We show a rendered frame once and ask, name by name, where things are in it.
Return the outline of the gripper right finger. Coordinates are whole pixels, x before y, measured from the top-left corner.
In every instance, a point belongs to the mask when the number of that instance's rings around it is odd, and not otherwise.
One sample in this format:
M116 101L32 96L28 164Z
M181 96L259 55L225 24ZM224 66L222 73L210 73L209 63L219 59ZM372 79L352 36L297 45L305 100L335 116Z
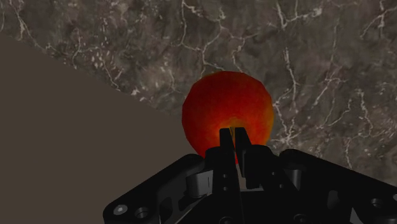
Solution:
M397 224L397 187L296 149L274 155L235 130L235 152L249 190L291 206L299 224Z

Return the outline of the red apple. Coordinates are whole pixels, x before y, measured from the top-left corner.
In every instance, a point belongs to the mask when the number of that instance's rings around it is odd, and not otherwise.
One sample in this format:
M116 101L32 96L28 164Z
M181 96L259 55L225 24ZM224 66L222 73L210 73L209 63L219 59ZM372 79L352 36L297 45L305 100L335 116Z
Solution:
M219 130L245 128L253 144L267 144L274 124L272 97L264 84L240 72L220 71L196 81L183 103L181 123L198 155L219 146Z

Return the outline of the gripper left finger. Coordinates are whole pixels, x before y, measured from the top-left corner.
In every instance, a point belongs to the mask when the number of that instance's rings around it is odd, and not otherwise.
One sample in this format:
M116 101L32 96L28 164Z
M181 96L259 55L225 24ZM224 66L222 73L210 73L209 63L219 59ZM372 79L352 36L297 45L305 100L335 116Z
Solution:
M234 145L228 129L205 156L187 154L103 210L104 224L243 224Z

